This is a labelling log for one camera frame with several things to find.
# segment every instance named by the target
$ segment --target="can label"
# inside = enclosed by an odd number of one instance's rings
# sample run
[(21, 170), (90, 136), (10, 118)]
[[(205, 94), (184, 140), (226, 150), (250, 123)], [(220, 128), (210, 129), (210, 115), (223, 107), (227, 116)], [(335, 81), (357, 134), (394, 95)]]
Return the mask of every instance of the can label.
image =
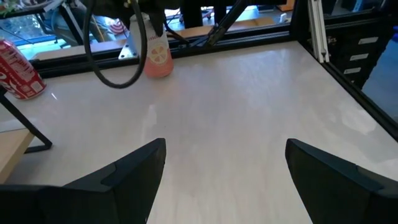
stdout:
[[(160, 78), (169, 75), (174, 69), (174, 64), (166, 31), (163, 32), (161, 37), (158, 37), (150, 23), (149, 16), (144, 13), (142, 16), (144, 18), (148, 45), (144, 72), (148, 77), (152, 78)], [(131, 17), (130, 21), (130, 31), (134, 39), (134, 45), (137, 53), (140, 54), (141, 37), (135, 15)]]
[(37, 96), (45, 88), (32, 64), (6, 40), (0, 40), (0, 85), (21, 100)]

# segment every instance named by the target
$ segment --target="black metal frame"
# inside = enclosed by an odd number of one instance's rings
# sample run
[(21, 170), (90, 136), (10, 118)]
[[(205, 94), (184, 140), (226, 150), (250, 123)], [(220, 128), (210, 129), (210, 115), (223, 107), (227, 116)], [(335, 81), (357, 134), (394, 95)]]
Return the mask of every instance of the black metal frame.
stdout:
[(2, 104), (15, 118), (21, 122), (26, 129), (30, 131), (34, 136), (40, 139), (44, 145), (28, 147), (25, 153), (40, 152), (49, 150), (52, 147), (52, 142), (45, 137), (4, 95), (5, 89), (0, 87), (0, 104)]
[[(384, 11), (357, 12), (343, 16), (333, 16), (325, 18), (326, 32), (328, 27), (338, 28), (340, 24), (351, 24), (355, 26), (356, 22), (366, 19), (378, 19), (386, 16), (397, 15), (392, 4), (397, 4), (394, 0), (390, 1), (384, 7)], [(193, 55), (208, 54), (224, 50), (240, 49), (245, 47), (254, 47), (258, 45), (274, 44), (287, 41), (299, 41), (311, 54), (311, 47), (306, 46), (307, 40), (311, 38), (308, 16), (308, 0), (296, 0), (292, 22), (268, 27), (258, 27), (247, 30), (227, 32), (212, 47), (186, 48), (185, 44), (179, 41), (170, 41), (170, 49), (173, 58), (189, 57)], [(197, 40), (203, 39), (207, 35), (188, 38), (192, 44)], [(109, 50), (106, 52), (94, 53), (96, 63), (100, 68), (114, 68), (126, 65), (138, 64), (137, 59), (118, 60), (121, 49)], [(398, 125), (375, 105), (366, 95), (361, 93), (352, 83), (339, 72), (333, 64), (324, 63), (322, 66), (344, 87), (344, 89), (377, 121), (391, 136), (398, 141)], [(91, 66), (88, 64), (86, 55), (76, 55), (72, 57), (55, 58), (46, 61), (34, 61), (34, 67), (39, 71), (43, 78), (53, 78), (63, 75), (90, 72)]]

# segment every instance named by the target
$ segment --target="metal bracket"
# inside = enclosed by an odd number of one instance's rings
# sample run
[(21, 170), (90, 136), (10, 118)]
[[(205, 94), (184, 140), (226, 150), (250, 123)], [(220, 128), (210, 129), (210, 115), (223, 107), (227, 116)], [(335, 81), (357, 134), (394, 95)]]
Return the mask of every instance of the metal bracket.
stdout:
[(138, 58), (138, 54), (136, 53), (136, 48), (134, 46), (134, 41), (132, 39), (132, 35), (128, 34), (126, 43), (124, 44), (122, 51), (119, 54), (119, 60), (127, 60), (132, 58)]
[(308, 0), (308, 14), (310, 16), (312, 47), (315, 57), (320, 63), (329, 62), (322, 0)]

